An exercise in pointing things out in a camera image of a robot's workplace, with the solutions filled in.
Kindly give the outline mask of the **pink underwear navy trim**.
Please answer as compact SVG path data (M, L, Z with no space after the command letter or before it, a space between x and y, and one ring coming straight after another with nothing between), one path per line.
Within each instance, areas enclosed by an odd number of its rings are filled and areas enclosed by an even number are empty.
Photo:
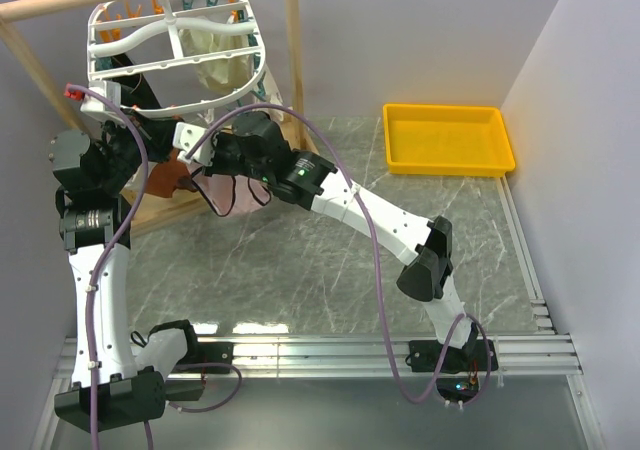
M205 176L200 165L188 165L191 181L218 217L248 214L267 206L271 193L245 176Z

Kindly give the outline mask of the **white clip hanger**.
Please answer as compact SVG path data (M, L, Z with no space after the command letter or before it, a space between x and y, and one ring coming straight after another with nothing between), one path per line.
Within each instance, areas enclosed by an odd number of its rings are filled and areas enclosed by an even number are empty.
M246 35L248 45L185 56L180 29ZM198 80L197 64L244 55L251 57L252 76L232 93L215 95ZM186 96L175 103L159 103L159 109L132 107L150 119L197 114L253 97L251 90L263 79L266 66L266 47L249 0L151 0L149 10L132 9L127 1L109 1L97 5L88 20L89 82L143 74L147 82L176 83L186 90Z

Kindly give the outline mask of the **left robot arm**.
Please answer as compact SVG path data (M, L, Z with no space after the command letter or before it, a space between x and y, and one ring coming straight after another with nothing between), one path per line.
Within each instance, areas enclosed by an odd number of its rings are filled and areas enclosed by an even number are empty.
M166 159L171 124L134 136L123 124L103 123L94 138L67 130L51 142L59 183L59 233L75 284L77 344L70 388L54 398L61 420L86 432L160 418L204 394L207 373L228 374L230 345L200 342L188 320L152 328L133 349L127 323L126 273L133 206L121 194L149 156Z

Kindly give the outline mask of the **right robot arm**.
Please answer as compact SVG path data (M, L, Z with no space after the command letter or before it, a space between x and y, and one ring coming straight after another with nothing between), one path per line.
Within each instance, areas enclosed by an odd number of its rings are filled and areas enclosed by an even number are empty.
M232 127L206 131L193 150L206 174L241 175L261 182L283 202L330 217L370 238L402 265L397 288L423 305L441 349L437 369L459 373L490 368L491 345L464 310L452 262L452 224L408 212L355 182L337 161L292 148L262 111L243 112Z

